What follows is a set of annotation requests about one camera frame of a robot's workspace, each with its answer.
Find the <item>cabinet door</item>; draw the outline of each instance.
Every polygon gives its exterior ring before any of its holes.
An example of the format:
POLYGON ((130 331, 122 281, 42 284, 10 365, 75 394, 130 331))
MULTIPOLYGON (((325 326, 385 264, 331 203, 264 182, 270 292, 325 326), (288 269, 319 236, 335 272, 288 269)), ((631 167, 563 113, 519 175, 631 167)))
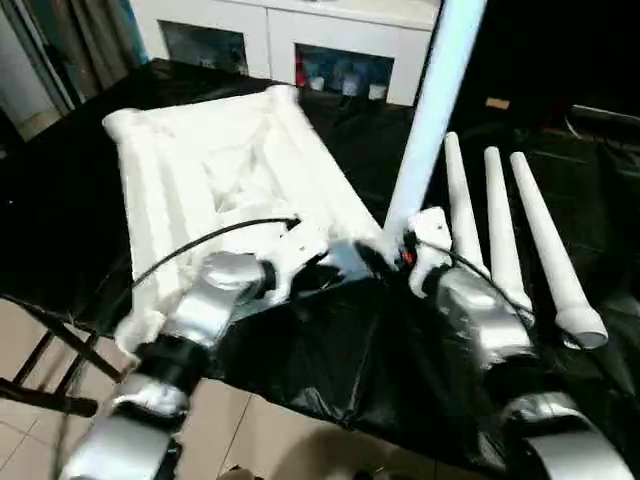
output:
MULTIPOLYGON (((310 46, 350 52, 347 57, 351 60, 341 62, 346 65, 344 68, 352 69, 351 75, 356 78, 359 72, 353 65, 366 62, 366 58, 353 60, 354 55, 373 56, 378 63, 386 58, 393 63, 387 102, 413 105, 430 37, 431 33, 425 30, 269 9, 271 76, 274 80, 299 84, 296 62, 299 79, 301 68, 305 68, 301 66, 304 63, 301 52, 310 46)), ((335 78, 320 83, 327 82, 335 83, 335 78)))
POLYGON ((215 0, 130 1, 150 58, 271 77, 265 8, 215 0))

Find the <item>glass panel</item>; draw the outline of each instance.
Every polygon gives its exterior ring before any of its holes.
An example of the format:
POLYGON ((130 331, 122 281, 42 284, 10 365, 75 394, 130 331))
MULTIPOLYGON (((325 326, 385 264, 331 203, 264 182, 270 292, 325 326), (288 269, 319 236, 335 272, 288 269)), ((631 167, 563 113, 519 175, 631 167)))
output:
POLYGON ((248 75, 242 33, 166 21, 159 23, 171 60, 248 75))
POLYGON ((296 44, 296 85, 386 99, 393 58, 296 44))

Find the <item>metal leg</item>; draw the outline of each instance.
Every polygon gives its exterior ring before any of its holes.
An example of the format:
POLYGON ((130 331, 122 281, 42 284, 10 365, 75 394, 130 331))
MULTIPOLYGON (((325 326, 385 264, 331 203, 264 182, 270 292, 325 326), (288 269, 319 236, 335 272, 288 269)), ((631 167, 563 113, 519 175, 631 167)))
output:
POLYGON ((52 340, 53 340, 53 333, 51 333, 50 331, 47 331, 47 333, 45 333, 42 336, 42 338, 40 339, 36 347, 33 349, 33 352, 31 352, 31 355, 29 355, 29 358, 27 358, 27 360, 24 362, 22 367, 20 367, 20 370, 18 371, 16 376, 13 378, 13 383, 15 385, 22 385, 24 383, 24 381, 27 379, 29 374, 33 371, 33 368, 38 363, 38 360, 40 360, 40 357, 42 356, 42 354, 45 352, 47 347, 51 344, 52 340))
MULTIPOLYGON (((84 342, 84 344, 89 348, 94 348, 96 343, 98 343, 99 339, 100 337, 97 334, 93 333, 84 342)), ((73 362, 71 363, 71 365, 65 372, 64 376, 62 377, 62 380, 60 380, 60 383, 56 387, 56 390, 55 390, 56 395, 65 395, 67 393, 69 386, 71 386, 73 379, 75 378, 76 374, 80 370, 80 367, 82 366, 84 361, 85 359, 82 355, 80 354, 76 355, 76 358, 73 359, 73 362)))
POLYGON ((0 378, 0 398, 87 418, 93 417, 98 411, 98 402, 90 398, 66 397, 32 390, 14 385, 5 378, 0 378))
POLYGON ((46 314, 30 309, 23 305, 34 315, 42 325, 51 331, 56 337, 73 348, 86 361, 95 366, 102 373, 110 377, 114 382, 120 381, 120 372, 112 367, 104 358, 102 358, 92 346, 86 345, 79 337, 69 330, 59 319, 51 318, 46 314))

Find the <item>tiled floor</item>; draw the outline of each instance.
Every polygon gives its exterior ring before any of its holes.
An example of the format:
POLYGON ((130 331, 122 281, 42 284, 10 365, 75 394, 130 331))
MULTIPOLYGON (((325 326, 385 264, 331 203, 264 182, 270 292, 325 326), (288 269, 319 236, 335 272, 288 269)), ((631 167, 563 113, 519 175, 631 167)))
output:
MULTIPOLYGON (((43 328, 21 309, 0 301, 0 319, 5 334, 0 339, 0 375, 12 377, 36 344, 43 328)), ((47 355, 47 364, 60 366, 59 378, 71 361, 62 344, 47 355)), ((126 359, 110 341, 99 344, 100 352, 118 368, 126 359)), ((34 372, 29 385, 46 375, 45 365, 34 372)), ((81 393, 103 400, 111 381, 90 367, 81 393)), ((475 474, 438 464, 360 433, 306 418, 267 403, 257 396, 220 382, 204 382, 195 396, 195 406, 181 434, 185 445, 179 467, 183 480, 213 480, 234 465, 273 480, 350 480, 359 470, 386 466, 416 479, 479 480, 475 474)), ((0 400, 0 480, 48 479, 52 445, 59 415, 46 410, 0 400)), ((86 430, 90 421, 74 418, 67 447, 86 430)))

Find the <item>curtain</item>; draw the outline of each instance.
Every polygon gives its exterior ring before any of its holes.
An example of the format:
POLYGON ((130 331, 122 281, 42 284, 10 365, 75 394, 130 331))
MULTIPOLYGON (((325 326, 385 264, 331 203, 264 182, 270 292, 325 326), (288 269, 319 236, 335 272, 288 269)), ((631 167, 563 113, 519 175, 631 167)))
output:
POLYGON ((54 0, 53 9, 86 98, 109 88, 138 65, 120 0, 54 0))

